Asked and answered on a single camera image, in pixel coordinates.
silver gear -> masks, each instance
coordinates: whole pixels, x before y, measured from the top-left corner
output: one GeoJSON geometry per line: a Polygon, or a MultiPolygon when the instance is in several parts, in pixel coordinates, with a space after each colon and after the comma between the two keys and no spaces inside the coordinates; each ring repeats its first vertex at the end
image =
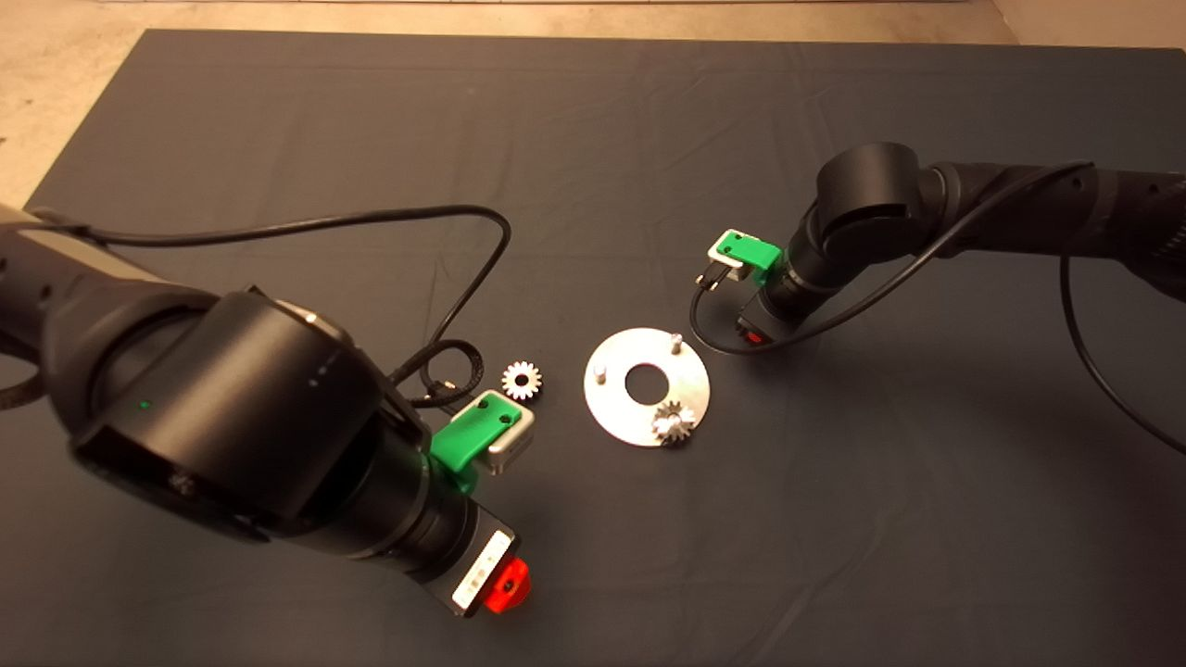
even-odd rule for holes
{"type": "Polygon", "coordinates": [[[517,361],[503,371],[503,393],[516,401],[529,401],[543,387],[543,375],[534,363],[517,361]]]}
{"type": "Polygon", "coordinates": [[[651,431],[664,446],[670,446],[683,442],[691,436],[696,427],[696,414],[689,407],[683,407],[680,401],[668,401],[655,411],[655,421],[651,423],[651,431]]]}

black cable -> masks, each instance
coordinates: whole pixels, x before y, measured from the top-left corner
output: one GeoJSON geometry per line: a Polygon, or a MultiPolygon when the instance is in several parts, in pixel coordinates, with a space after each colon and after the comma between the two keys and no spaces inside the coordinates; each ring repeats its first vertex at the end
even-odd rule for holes
{"type": "Polygon", "coordinates": [[[447,406],[448,404],[455,401],[458,396],[464,396],[476,389],[478,383],[482,382],[482,375],[485,373],[482,354],[478,351],[478,348],[473,347],[472,343],[458,339],[434,341],[425,345],[416,351],[416,354],[408,357],[408,361],[403,362],[403,366],[395,369],[389,379],[394,385],[398,385],[408,377],[412,377],[413,373],[427,368],[429,361],[446,350],[458,350],[466,356],[470,361],[470,380],[461,387],[451,388],[448,393],[441,393],[438,395],[432,395],[438,390],[438,387],[427,387],[429,395],[422,399],[413,399],[408,401],[412,404],[412,407],[447,406]]]}
{"type": "MultiPolygon", "coordinates": [[[[38,364],[37,351],[20,342],[0,335],[0,355],[38,364]]],[[[45,395],[45,383],[38,368],[31,377],[11,387],[0,388],[0,412],[15,409],[45,395]]]]}
{"type": "MultiPolygon", "coordinates": [[[[457,319],[458,313],[465,307],[470,298],[473,297],[478,287],[482,286],[486,277],[498,263],[498,260],[503,256],[506,250],[506,246],[511,241],[511,224],[502,214],[493,209],[486,207],[478,207],[472,204],[453,204],[445,207],[427,207],[417,209],[383,209],[375,211],[365,211],[353,215],[344,216],[327,216],[311,220],[301,220],[295,222],[285,222],[279,224],[272,224],[267,227],[253,227],[246,229],[235,229],[227,231],[206,231],[197,234],[170,234],[170,235],[152,235],[152,234],[123,234],[117,231],[108,231],[103,229],[95,229],[87,224],[79,223],[78,221],[71,220],[62,214],[58,214],[47,209],[36,209],[31,211],[37,217],[46,221],[56,231],[66,231],[89,239],[100,244],[109,246],[127,246],[134,248],[195,248],[200,246],[216,246],[223,243],[240,243],[243,241],[257,241],[262,239],[274,239],[278,236],[288,236],[292,234],[304,234],[307,231],[319,231],[324,229],[336,229],[340,227],[353,227],[359,224],[376,224],[376,223],[388,223],[388,222],[407,222],[407,221],[419,221],[419,220],[435,220],[442,217],[455,217],[455,216],[477,216],[489,220],[498,225],[502,230],[502,235],[498,239],[498,243],[495,246],[493,252],[491,252],[489,259],[478,269],[478,273],[470,281],[470,285],[461,292],[457,301],[453,303],[452,307],[441,318],[440,324],[433,331],[432,336],[428,337],[427,343],[423,348],[417,350],[408,361],[414,358],[423,360],[419,368],[413,368],[420,373],[420,380],[425,385],[425,388],[433,390],[435,387],[440,386],[432,379],[428,373],[428,362],[439,354],[438,350],[434,354],[426,354],[433,349],[433,345],[438,343],[445,335],[445,330],[448,329],[449,324],[457,319]]],[[[44,229],[36,224],[28,225],[31,229],[44,229]]],[[[483,366],[480,363],[480,355],[478,356],[479,363],[473,364],[471,357],[471,382],[476,387],[478,382],[482,381],[483,366]]],[[[408,362],[401,364],[401,369],[408,368],[408,362]]],[[[433,402],[444,401],[441,405],[448,404],[451,400],[457,400],[458,398],[465,395],[466,392],[453,392],[449,394],[441,394],[435,396],[433,402]]]]}
{"type": "Polygon", "coordinates": [[[881,299],[886,298],[886,296],[888,296],[891,292],[900,287],[903,282],[905,282],[912,275],[914,275],[914,273],[917,273],[918,269],[923,268],[923,266],[926,265],[926,262],[931,261],[931,259],[933,259],[939,250],[942,250],[952,239],[955,239],[956,235],[958,235],[969,225],[980,222],[980,220],[983,218],[986,215],[993,212],[994,210],[999,209],[1005,204],[1013,202],[1031,188],[1053,180],[1072,171],[1089,166],[1091,166],[1091,163],[1085,160],[1048,166],[1031,172],[1024,178],[1014,180],[1013,183],[997,190],[987,199],[984,199],[983,202],[974,207],[970,211],[964,214],[964,216],[961,217],[958,221],[956,221],[956,223],[952,224],[951,228],[949,228],[930,246],[927,246],[923,252],[920,252],[918,256],[914,258],[914,261],[906,265],[905,268],[894,274],[890,280],[884,282],[880,287],[871,292],[868,296],[866,296],[856,304],[853,304],[843,312],[835,315],[829,319],[825,319],[824,322],[816,325],[814,329],[798,332],[791,336],[790,338],[783,338],[782,341],[774,341],[772,343],[751,348],[731,348],[721,345],[709,339],[700,325],[697,310],[700,307],[700,299],[704,294],[704,290],[697,287],[695,294],[693,294],[691,297],[691,305],[688,310],[688,322],[689,325],[691,326],[691,332],[696,336],[696,338],[701,343],[707,345],[709,349],[726,355],[761,355],[773,350],[789,348],[791,345],[802,343],[803,341],[806,341],[809,338],[814,338],[825,331],[829,331],[831,329],[835,329],[836,326],[840,326],[841,324],[844,324],[849,319],[853,319],[857,315],[861,315],[862,312],[872,307],[881,299]]]}
{"type": "Polygon", "coordinates": [[[1116,393],[1116,389],[1108,382],[1108,380],[1099,371],[1099,367],[1096,366],[1096,361],[1088,352],[1088,347],[1083,342],[1083,333],[1079,331],[1079,320],[1075,317],[1075,301],[1071,298],[1071,254],[1070,243],[1067,247],[1063,248],[1063,253],[1058,258],[1058,287],[1059,293],[1063,297],[1063,317],[1066,319],[1066,331],[1071,335],[1071,343],[1075,345],[1075,352],[1079,355],[1079,361],[1083,362],[1084,368],[1088,369],[1088,374],[1095,380],[1096,385],[1103,390],[1103,393],[1116,404],[1116,407],[1121,409],[1129,419],[1136,423],[1137,426],[1144,428],[1150,436],[1161,440],[1162,443],[1169,445],[1180,455],[1186,455],[1186,444],[1173,438],[1169,433],[1166,433],[1159,428],[1155,424],[1149,421],[1144,415],[1136,412],[1133,406],[1128,405],[1116,393]]]}

table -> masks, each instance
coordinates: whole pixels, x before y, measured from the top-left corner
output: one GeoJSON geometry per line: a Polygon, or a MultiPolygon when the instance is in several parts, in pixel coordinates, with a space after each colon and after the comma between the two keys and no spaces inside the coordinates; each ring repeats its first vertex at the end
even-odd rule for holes
{"type": "MultiPolygon", "coordinates": [[[[397,573],[224,540],[70,463],[43,402],[0,417],[0,661],[1181,663],[1186,462],[1079,367],[1052,259],[935,262],[783,356],[700,348],[713,402],[681,451],[611,439],[581,374],[620,329],[687,333],[704,248],[788,239],[846,147],[1180,170],[1182,117],[1180,51],[151,31],[31,203],[153,231],[505,212],[454,333],[546,374],[533,449],[477,493],[535,590],[461,622],[397,573]]],[[[493,240],[457,221],[128,254],[319,309],[394,366],[493,240]]],[[[1186,309],[1076,272],[1105,373],[1186,432],[1186,309]]]]}

circular metal plate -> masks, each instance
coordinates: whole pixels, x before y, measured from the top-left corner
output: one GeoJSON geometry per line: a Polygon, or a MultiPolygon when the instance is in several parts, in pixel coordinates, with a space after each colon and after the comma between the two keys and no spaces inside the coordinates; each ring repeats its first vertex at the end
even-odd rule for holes
{"type": "Polygon", "coordinates": [[[663,444],[652,430],[661,404],[680,401],[691,408],[699,424],[708,411],[708,371],[700,355],[658,329],[627,329],[610,336],[593,350],[585,368],[585,401],[593,418],[614,438],[640,447],[663,444]],[[667,376],[668,394],[662,401],[643,405],[630,398],[626,374],[637,366],[653,366],[667,376]]]}

beige floor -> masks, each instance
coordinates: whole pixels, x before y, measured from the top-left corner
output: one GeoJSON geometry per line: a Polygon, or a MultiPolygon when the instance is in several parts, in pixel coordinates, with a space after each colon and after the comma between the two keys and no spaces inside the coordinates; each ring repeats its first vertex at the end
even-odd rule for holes
{"type": "Polygon", "coordinates": [[[0,0],[0,202],[25,202],[148,27],[1182,46],[1184,25],[1184,0],[620,6],[0,0]]]}

